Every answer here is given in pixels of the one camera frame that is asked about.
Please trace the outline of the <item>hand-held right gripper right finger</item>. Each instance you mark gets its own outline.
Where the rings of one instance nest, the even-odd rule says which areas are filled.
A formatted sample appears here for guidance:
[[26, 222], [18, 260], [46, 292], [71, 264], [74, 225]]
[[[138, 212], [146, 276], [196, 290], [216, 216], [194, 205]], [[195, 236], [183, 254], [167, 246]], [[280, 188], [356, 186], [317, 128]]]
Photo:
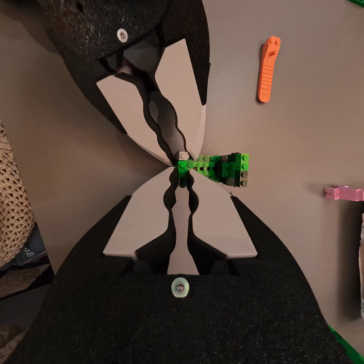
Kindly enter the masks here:
[[230, 194], [198, 171], [187, 173], [190, 216], [187, 247], [200, 275], [216, 261], [253, 258], [257, 251]]

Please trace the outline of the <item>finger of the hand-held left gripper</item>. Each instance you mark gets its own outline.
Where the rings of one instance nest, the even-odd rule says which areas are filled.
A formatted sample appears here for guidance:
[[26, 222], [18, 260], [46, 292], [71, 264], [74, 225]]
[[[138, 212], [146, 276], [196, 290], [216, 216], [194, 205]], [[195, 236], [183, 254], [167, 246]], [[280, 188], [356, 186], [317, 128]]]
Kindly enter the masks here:
[[205, 133], [206, 105], [202, 105], [185, 39], [167, 46], [155, 72], [161, 94], [171, 103], [185, 149], [196, 160]]
[[150, 97], [142, 80], [119, 72], [97, 83], [127, 135], [140, 147], [169, 166], [175, 164], [171, 149], [150, 110]]

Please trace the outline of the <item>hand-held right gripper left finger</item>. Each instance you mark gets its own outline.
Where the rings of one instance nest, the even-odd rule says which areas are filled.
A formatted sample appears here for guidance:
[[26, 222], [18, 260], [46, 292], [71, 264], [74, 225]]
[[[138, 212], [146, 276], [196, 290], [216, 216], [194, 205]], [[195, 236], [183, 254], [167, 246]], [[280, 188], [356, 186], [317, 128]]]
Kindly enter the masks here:
[[176, 244], [172, 208], [178, 170], [169, 167], [132, 196], [106, 247], [106, 256], [144, 260], [154, 273], [166, 274]]

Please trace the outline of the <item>green and grey lego build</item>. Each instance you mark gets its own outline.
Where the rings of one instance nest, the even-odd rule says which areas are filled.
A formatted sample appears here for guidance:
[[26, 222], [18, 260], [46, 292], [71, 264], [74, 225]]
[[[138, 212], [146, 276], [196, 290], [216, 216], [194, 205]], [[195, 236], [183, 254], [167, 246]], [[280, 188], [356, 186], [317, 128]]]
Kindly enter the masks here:
[[188, 169], [217, 183], [232, 187], [246, 187], [249, 169], [248, 153], [231, 153], [228, 155], [204, 155], [197, 159], [178, 157], [178, 161], [188, 161]]

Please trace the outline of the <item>bright green lego brick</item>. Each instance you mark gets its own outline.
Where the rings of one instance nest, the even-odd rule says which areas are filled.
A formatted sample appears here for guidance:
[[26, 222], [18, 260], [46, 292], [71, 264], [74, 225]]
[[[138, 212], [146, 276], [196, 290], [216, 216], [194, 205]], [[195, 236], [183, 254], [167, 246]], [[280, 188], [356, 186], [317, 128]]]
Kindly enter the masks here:
[[185, 188], [187, 186], [187, 171], [188, 169], [188, 161], [178, 161], [176, 168], [178, 169], [178, 185], [181, 188]]

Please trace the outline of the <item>pink lego pig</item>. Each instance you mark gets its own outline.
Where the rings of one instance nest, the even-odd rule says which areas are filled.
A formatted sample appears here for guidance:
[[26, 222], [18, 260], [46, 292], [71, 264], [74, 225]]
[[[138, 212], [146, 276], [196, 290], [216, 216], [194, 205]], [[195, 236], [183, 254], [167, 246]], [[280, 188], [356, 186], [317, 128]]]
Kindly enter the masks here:
[[325, 188], [325, 198], [345, 201], [364, 201], [364, 189], [348, 186], [329, 186]]

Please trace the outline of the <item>large green creeper lego model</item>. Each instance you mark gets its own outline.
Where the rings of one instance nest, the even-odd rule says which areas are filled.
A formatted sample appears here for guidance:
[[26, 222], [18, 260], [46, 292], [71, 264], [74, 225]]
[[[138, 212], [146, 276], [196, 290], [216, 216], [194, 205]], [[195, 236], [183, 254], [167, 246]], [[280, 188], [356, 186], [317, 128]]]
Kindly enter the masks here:
[[363, 364], [364, 357], [359, 354], [343, 337], [341, 337], [330, 325], [330, 331], [335, 336], [336, 340], [341, 344], [343, 347], [346, 355], [351, 359], [354, 364]]

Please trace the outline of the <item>orange brick separator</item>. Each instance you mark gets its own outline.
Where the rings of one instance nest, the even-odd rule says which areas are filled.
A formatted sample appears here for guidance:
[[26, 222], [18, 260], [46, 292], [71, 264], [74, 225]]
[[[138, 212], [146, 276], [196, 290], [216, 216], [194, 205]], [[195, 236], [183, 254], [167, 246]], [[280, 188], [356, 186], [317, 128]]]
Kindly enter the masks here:
[[257, 96], [263, 103], [268, 102], [271, 97], [273, 72], [280, 43], [281, 39], [279, 37], [271, 36], [266, 40], [262, 48]]

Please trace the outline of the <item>person's dark trousers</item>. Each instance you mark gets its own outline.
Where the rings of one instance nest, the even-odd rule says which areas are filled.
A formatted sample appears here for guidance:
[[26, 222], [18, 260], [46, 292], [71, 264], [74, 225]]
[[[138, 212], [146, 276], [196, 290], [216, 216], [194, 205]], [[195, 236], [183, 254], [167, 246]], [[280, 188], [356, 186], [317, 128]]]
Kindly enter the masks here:
[[27, 329], [54, 278], [37, 225], [15, 258], [1, 267], [0, 278], [0, 325]]

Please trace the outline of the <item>person's knitted sweater torso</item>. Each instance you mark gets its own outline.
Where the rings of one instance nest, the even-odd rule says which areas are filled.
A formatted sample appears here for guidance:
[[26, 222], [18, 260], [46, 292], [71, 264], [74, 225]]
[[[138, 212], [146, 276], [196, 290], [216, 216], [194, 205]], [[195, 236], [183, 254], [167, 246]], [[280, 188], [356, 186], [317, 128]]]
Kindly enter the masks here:
[[36, 219], [1, 122], [0, 268], [20, 252], [35, 225]]

